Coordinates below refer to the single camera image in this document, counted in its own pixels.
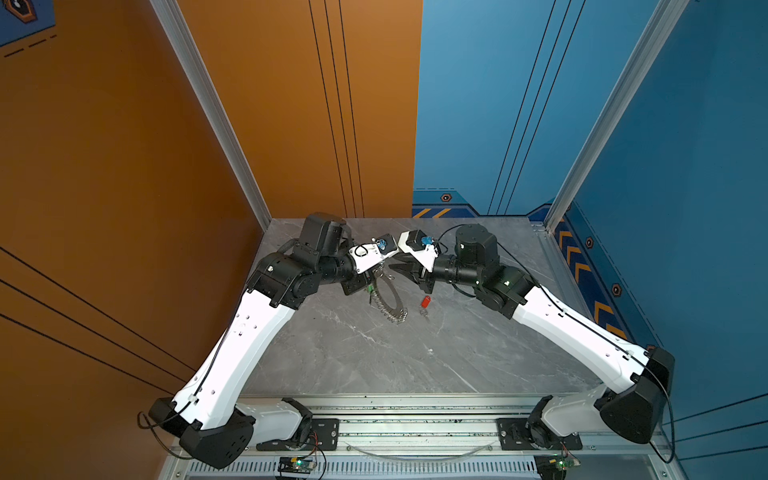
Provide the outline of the left green circuit board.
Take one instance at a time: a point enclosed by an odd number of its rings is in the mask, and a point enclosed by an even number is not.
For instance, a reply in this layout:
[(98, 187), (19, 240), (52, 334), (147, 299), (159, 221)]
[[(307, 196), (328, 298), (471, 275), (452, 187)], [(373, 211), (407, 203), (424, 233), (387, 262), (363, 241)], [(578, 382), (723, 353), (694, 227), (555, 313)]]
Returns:
[(314, 457), (279, 458), (276, 468), (277, 479), (310, 479), (320, 474), (318, 461)]

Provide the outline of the left aluminium corner post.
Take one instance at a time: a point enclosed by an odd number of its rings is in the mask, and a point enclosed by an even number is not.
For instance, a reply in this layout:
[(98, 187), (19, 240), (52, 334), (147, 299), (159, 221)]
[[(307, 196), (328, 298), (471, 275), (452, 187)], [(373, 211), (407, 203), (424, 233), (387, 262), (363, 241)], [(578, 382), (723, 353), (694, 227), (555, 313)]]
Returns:
[(150, 0), (154, 13), (256, 218), (266, 231), (272, 216), (177, 1)]

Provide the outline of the right green circuit board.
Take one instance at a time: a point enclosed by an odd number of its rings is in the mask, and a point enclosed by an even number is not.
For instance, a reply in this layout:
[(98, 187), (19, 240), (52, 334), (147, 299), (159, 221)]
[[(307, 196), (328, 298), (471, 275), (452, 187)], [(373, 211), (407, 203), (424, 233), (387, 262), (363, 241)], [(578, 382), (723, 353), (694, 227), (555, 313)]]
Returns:
[(542, 480), (566, 480), (569, 471), (581, 466), (572, 456), (535, 456), (534, 461)]

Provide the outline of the aluminium corner post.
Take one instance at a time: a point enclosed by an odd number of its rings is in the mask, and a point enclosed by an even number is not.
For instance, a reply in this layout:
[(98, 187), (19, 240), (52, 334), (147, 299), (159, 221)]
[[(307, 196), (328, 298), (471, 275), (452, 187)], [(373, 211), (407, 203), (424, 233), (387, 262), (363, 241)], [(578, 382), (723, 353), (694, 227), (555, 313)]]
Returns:
[(266, 231), (272, 216), (177, 1), (150, 0), (154, 13), (256, 218)]
[(555, 233), (688, 4), (688, 0), (657, 3), (545, 217), (548, 234)]

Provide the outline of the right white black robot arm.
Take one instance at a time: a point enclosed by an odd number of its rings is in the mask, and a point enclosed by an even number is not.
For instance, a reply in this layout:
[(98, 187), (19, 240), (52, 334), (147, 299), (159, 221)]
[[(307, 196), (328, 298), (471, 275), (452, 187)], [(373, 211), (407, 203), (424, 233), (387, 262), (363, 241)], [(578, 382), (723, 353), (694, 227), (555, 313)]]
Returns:
[(425, 293), (438, 282), (468, 286), (482, 305), (546, 337), (598, 377), (589, 391), (538, 401), (524, 427), (535, 447), (558, 448), (584, 432), (652, 442), (672, 412), (675, 359), (668, 351), (608, 332), (558, 299), (520, 262), (503, 263), (505, 248), (481, 225), (458, 226), (451, 253), (421, 230), (401, 233), (396, 243), (393, 270)]

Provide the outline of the bunch of coloured key tags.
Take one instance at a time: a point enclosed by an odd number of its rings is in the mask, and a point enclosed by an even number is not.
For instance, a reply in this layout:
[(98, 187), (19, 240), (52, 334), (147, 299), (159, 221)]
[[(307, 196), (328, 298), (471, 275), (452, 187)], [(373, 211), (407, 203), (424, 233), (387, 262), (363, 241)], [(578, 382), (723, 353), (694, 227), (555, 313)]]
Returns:
[(369, 300), (370, 301), (372, 301), (376, 297), (376, 295), (378, 294), (377, 287), (373, 283), (369, 284), (366, 287), (366, 291), (369, 294)]

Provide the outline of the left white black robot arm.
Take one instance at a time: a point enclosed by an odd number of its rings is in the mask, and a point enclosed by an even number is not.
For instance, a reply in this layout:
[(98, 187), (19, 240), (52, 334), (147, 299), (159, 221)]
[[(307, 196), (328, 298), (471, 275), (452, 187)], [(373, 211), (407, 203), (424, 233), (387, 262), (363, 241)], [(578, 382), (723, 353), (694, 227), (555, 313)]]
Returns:
[(353, 240), (342, 218), (309, 215), (299, 237), (258, 261), (225, 332), (188, 383), (137, 415), (142, 430), (163, 430), (183, 449), (181, 459), (222, 469), (246, 449), (282, 441), (312, 448), (312, 412), (292, 398), (239, 407), (247, 380), (279, 331), (324, 284), (351, 295), (371, 282), (388, 254), (385, 239)]

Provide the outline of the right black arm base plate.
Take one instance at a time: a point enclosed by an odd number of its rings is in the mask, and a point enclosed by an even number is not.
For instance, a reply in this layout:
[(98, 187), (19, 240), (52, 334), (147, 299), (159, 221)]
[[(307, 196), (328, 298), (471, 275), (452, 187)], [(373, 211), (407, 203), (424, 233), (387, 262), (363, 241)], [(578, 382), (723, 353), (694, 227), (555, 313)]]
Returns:
[(504, 451), (583, 449), (578, 434), (559, 437), (543, 424), (532, 424), (523, 418), (498, 418), (495, 424), (500, 446)]

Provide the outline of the red tag with small key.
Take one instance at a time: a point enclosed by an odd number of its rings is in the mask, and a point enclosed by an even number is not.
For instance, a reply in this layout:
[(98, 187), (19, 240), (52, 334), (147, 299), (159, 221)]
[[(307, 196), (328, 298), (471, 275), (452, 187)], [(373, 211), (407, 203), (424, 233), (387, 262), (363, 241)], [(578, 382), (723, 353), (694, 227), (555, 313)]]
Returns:
[(431, 296), (425, 295), (420, 302), (419, 313), (425, 318), (429, 316), (429, 306), (431, 304), (431, 301), (432, 301)]

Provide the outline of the green circuit board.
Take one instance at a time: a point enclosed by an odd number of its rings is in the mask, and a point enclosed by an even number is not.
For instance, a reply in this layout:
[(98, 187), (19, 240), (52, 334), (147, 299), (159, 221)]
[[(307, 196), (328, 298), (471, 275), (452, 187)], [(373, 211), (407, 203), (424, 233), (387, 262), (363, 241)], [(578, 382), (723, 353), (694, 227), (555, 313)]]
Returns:
[(310, 479), (320, 474), (318, 461), (314, 457), (279, 458), (276, 468), (277, 479)]
[(581, 466), (572, 456), (535, 456), (534, 461), (542, 480), (566, 480), (569, 471)]

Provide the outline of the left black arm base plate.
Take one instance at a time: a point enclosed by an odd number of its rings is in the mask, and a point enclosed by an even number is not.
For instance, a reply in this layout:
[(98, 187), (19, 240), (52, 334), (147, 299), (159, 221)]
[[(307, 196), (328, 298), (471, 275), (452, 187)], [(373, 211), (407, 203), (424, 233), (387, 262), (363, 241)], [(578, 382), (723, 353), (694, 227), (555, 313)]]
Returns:
[(299, 443), (289, 440), (273, 440), (256, 445), (263, 452), (309, 452), (319, 446), (324, 452), (335, 451), (338, 447), (340, 430), (339, 418), (313, 418), (308, 437)]

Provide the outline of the right aluminium corner post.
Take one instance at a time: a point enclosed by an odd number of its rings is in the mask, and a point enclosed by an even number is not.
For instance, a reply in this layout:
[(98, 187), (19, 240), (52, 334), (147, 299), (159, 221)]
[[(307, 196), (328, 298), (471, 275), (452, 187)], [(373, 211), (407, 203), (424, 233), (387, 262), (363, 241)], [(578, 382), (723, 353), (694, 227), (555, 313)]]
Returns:
[(688, 0), (657, 3), (545, 217), (548, 234), (555, 233), (688, 4)]

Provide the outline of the aluminium rail frame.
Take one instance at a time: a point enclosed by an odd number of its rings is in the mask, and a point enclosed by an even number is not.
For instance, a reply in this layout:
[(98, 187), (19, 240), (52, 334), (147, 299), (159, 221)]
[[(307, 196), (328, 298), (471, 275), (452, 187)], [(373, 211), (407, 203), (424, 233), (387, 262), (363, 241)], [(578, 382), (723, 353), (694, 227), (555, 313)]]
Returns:
[(472, 394), (300, 396), (313, 418), (339, 418), (338, 447), (324, 452), (246, 449), (232, 464), (215, 469), (181, 459), (176, 448), (163, 479), (277, 479), (280, 457), (314, 457), (320, 474), (310, 479), (541, 479), (535, 456), (572, 456), (581, 466), (567, 479), (683, 479), (670, 444), (655, 433), (639, 445), (610, 432), (581, 433), (582, 450), (504, 451), (498, 418), (523, 418), (533, 396)]

